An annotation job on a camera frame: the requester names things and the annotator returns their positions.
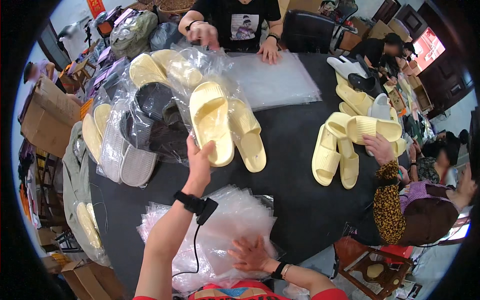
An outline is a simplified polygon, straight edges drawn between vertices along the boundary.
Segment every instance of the stack of plastic bags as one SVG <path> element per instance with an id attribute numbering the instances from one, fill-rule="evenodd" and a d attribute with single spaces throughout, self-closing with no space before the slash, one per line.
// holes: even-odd
<path id="1" fill-rule="evenodd" d="M 233 240 L 245 237 L 254 243 L 258 235 L 261 235 L 264 237 L 265 247 L 270 256 L 276 259 L 279 257 L 278 251 L 269 241 L 270 231 L 276 220 L 271 208 L 273 202 L 262 202 L 253 196 L 250 190 L 240 190 L 230 185 L 207 197 L 218 202 L 218 208 L 198 231 L 196 248 L 200 264 L 199 273 L 175 276 L 172 279 L 173 288 L 187 295 L 209 283 L 231 288 L 243 279 L 267 278 L 268 273 L 245 273 L 233 268 L 232 265 L 237 261 L 229 256 L 227 251 L 234 249 Z M 170 206 L 155 203 L 150 203 L 146 208 L 146 214 L 142 215 L 142 224 L 137 227 L 144 242 L 147 241 L 148 234 L 155 223 L 169 209 Z M 197 227 L 194 216 L 183 243 L 173 259 L 172 275 L 196 270 L 193 237 Z"/>

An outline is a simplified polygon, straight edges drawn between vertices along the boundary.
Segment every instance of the open cardboard box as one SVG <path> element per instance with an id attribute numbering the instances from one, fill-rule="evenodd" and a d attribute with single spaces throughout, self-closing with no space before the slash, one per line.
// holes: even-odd
<path id="1" fill-rule="evenodd" d="M 66 264 L 61 273 L 81 300 L 124 299 L 123 286 L 108 267 L 77 261 Z"/>

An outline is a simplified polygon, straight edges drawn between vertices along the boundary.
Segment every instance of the black leather chair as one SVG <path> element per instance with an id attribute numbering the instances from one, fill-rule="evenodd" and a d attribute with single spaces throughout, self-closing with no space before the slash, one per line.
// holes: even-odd
<path id="1" fill-rule="evenodd" d="M 334 27 L 327 17 L 291 10 L 283 22 L 282 42 L 290 52 L 328 53 Z"/>

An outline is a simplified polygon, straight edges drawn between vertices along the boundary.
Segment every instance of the red poster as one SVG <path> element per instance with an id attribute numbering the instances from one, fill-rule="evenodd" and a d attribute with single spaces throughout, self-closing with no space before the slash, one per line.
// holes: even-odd
<path id="1" fill-rule="evenodd" d="M 92 12 L 93 18 L 96 18 L 98 14 L 105 11 L 102 0 L 87 0 L 88 7 Z"/>

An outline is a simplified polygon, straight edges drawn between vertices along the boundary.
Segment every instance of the black table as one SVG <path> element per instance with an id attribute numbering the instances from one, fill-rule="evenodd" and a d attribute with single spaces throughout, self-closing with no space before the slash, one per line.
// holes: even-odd
<path id="1" fill-rule="evenodd" d="M 378 168 L 364 146 L 354 145 L 360 156 L 357 184 L 346 190 L 340 171 L 328 187 L 317 183 L 312 175 L 312 155 L 320 126 L 330 114 L 338 111 L 341 99 L 335 93 L 335 71 L 326 63 L 326 54 L 300 54 L 312 79 L 322 91 L 322 102 L 292 105 L 255 113 L 267 164 L 259 173 L 250 173 L 235 149 L 235 158 L 212 173 L 205 194 L 227 184 L 251 188 L 254 194 L 274 197 L 277 216 L 271 240 L 285 250 L 284 259 L 298 264 L 338 240 L 345 223 L 363 214 L 373 201 L 374 174 Z M 407 155 L 400 157 L 406 166 Z M 119 280 L 133 296 L 142 264 L 144 243 L 136 227 L 149 201 L 172 205 L 172 195 L 181 189 L 188 177 L 188 168 L 181 164 L 157 166 L 145 189 L 117 184 L 96 174 L 90 160 L 90 185 L 100 237 Z M 108 230 L 103 230 L 108 213 Z"/>

